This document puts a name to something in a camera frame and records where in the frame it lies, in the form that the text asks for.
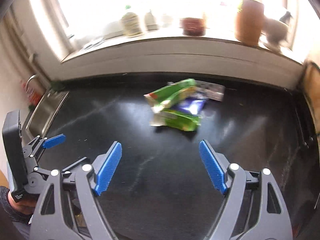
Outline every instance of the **green snack bag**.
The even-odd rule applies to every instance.
[[[184,114],[172,109],[164,109],[154,114],[150,125],[169,126],[182,131],[194,131],[200,125],[200,117]]]
[[[159,113],[194,94],[196,90],[196,81],[193,78],[188,78],[146,94],[144,97],[152,111]]]

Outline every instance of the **stainless steel sink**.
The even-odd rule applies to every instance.
[[[52,124],[53,119],[55,118],[57,112],[62,106],[64,100],[67,98],[68,94],[68,91],[46,91],[26,125],[25,132],[29,137],[29,140],[36,137],[37,135],[45,137]]]

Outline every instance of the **kitchen counter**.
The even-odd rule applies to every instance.
[[[152,111],[143,95],[187,77],[225,85],[223,101],[206,103],[196,132],[150,126]],[[52,170],[84,156],[94,160],[119,141],[122,159],[99,201],[120,234],[133,240],[205,237],[222,195],[199,156],[202,139],[246,170],[269,168],[294,229],[303,228],[314,214],[319,155],[316,140],[309,143],[314,127],[300,93],[183,73],[107,75],[66,86],[70,94],[47,137],[64,133],[67,140],[46,150],[40,165]],[[244,210],[235,233],[244,226]]]

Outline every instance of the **purple wrapper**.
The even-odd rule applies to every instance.
[[[205,102],[205,98],[189,97],[172,106],[170,109],[180,111],[185,114],[198,115],[201,112]]]

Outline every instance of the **potted plant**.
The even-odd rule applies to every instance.
[[[235,21],[237,40],[256,46],[264,23],[264,5],[255,0],[242,0]]]

